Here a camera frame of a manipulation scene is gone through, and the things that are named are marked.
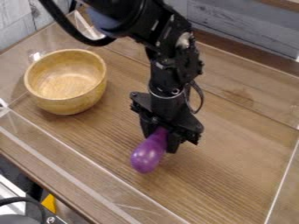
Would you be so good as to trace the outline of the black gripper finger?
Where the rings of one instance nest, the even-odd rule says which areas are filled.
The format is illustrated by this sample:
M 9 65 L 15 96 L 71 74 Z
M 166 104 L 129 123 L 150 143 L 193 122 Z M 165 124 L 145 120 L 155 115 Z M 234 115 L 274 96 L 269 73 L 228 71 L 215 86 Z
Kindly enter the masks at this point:
M 141 114 L 139 119 L 145 137 L 150 137 L 161 126 L 161 120 L 157 116 L 150 116 L 149 114 Z
M 175 132 L 170 132 L 167 134 L 167 152 L 174 154 L 178 151 L 182 142 L 182 136 Z

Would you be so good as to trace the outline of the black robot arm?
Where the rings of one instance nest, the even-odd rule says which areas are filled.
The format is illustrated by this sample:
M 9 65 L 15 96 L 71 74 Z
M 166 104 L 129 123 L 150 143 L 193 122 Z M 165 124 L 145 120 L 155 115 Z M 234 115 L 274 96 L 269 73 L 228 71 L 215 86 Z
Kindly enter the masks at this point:
M 130 37 L 145 46 L 151 65 L 149 91 L 130 94 L 131 109 L 139 114 L 146 136 L 157 128 L 169 130 L 166 151 L 175 153 L 185 142 L 197 144 L 205 127 L 195 117 L 190 92 L 203 73 L 193 24 L 165 0 L 77 0 L 87 6 L 103 38 L 89 38 L 67 19 L 53 0 L 39 0 L 61 28 L 83 44 L 106 46 Z

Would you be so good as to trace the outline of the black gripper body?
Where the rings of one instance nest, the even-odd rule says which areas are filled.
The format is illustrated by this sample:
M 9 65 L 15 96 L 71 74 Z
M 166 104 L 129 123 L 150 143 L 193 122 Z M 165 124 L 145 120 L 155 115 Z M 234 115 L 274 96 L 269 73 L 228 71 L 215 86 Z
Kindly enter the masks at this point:
M 182 136 L 182 143 L 186 141 L 193 144 L 199 143 L 205 127 L 187 105 L 185 90 L 173 96 L 162 96 L 153 91 L 133 92 L 130 98 L 131 109 L 139 115 L 157 116 L 161 126 Z

